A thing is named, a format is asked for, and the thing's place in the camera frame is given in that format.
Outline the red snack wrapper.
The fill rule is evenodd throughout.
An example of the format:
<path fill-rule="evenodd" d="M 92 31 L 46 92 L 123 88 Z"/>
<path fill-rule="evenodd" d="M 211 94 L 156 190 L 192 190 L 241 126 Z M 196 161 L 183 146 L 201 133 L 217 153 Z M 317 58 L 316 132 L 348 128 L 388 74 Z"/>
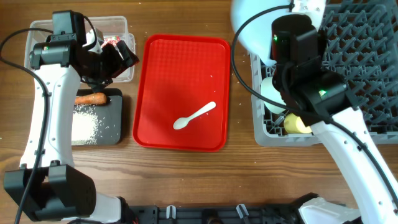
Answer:
<path fill-rule="evenodd" d="M 106 37 L 104 39 L 104 42 L 101 44 L 102 47 L 104 47 L 107 44 L 111 44 L 114 47 L 117 46 L 117 43 L 121 40 L 121 38 L 118 35 L 111 36 L 111 37 Z"/>

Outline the orange carrot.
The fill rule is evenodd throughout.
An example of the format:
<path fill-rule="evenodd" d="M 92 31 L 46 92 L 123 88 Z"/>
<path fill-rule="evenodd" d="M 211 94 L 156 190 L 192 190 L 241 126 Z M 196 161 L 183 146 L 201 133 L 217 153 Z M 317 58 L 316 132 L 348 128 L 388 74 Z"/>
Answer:
<path fill-rule="evenodd" d="M 107 102 L 107 97 L 104 93 L 92 93 L 84 96 L 77 96 L 75 98 L 76 105 L 102 105 Z"/>

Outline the white rice grains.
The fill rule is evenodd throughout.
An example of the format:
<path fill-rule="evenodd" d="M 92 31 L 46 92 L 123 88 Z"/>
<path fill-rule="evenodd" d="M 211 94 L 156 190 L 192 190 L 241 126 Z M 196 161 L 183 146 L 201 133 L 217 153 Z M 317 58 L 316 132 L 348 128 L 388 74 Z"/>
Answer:
<path fill-rule="evenodd" d="M 113 144 L 118 137 L 117 125 L 106 108 L 75 105 L 72 122 L 72 145 Z"/>

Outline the white plastic spoon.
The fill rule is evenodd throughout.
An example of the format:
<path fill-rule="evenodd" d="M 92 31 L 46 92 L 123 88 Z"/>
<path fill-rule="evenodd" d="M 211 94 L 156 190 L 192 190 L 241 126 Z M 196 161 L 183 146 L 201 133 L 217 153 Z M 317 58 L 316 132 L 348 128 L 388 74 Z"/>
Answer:
<path fill-rule="evenodd" d="M 215 107 L 216 107 L 216 103 L 214 101 L 211 101 L 211 102 L 207 103 L 205 106 L 203 106 L 202 108 L 200 108 L 198 111 L 191 114 L 190 116 L 181 117 L 181 118 L 177 119 L 173 124 L 174 130 L 179 130 L 179 129 L 185 128 L 191 120 L 201 116 L 202 114 L 209 112 L 210 110 L 214 109 Z"/>

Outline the large light blue plate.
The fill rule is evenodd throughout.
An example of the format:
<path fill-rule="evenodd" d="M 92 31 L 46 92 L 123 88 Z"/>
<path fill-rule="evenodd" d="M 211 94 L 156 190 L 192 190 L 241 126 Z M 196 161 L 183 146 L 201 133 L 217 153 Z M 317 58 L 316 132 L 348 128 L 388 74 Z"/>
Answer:
<path fill-rule="evenodd" d="M 231 24 L 235 32 L 250 17 L 277 6 L 290 4 L 291 0 L 233 0 L 231 5 Z M 295 14 L 290 9 L 279 9 L 264 14 L 251 21 L 239 34 L 238 40 L 250 53 L 257 55 L 267 66 L 276 61 L 271 59 L 272 23 L 279 17 Z"/>

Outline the mint green bowl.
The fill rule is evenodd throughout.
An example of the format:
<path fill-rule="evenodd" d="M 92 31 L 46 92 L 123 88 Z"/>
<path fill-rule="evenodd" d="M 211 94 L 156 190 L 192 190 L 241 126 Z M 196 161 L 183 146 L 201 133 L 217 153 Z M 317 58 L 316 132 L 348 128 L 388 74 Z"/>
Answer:
<path fill-rule="evenodd" d="M 275 101 L 276 103 L 285 105 L 280 92 L 277 91 L 273 84 L 272 84 L 272 77 L 267 77 L 265 79 L 263 79 L 261 85 L 260 85 L 260 91 L 261 91 L 261 95 L 264 96 L 265 98 L 268 98 L 271 101 Z M 280 114 L 283 111 L 285 111 L 285 109 L 272 105 L 268 102 L 265 102 L 265 107 L 274 114 Z"/>

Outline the yellow plastic cup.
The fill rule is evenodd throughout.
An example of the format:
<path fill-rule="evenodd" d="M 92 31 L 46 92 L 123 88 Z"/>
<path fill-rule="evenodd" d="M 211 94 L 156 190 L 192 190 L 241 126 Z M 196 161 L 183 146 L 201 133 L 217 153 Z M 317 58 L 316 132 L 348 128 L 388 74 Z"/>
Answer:
<path fill-rule="evenodd" d="M 288 134 L 310 134 L 312 130 L 305 126 L 299 116 L 288 114 L 284 119 L 284 129 Z"/>

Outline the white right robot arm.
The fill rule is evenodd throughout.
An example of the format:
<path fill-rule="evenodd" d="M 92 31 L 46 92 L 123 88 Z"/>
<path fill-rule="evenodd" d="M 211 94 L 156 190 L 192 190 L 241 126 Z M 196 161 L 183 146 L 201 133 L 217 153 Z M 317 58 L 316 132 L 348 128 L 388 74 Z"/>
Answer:
<path fill-rule="evenodd" d="M 272 84 L 288 109 L 326 147 L 343 174 L 363 223 L 397 223 L 397 181 L 374 144 L 344 76 L 322 68 L 326 40 L 306 15 L 272 25 Z"/>

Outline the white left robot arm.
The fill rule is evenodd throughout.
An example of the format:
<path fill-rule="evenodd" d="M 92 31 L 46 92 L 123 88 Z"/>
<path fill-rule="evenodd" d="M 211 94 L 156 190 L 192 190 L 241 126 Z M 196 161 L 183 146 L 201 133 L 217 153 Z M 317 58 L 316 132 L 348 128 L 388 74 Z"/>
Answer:
<path fill-rule="evenodd" d="M 35 83 L 28 143 L 19 168 L 4 174 L 4 190 L 18 206 L 15 220 L 25 215 L 33 222 L 138 223 L 122 197 L 99 193 L 93 179 L 76 170 L 72 120 L 81 83 L 99 92 L 139 59 L 124 41 L 88 42 L 90 20 L 79 12 L 54 12 L 52 22 L 25 69 Z"/>

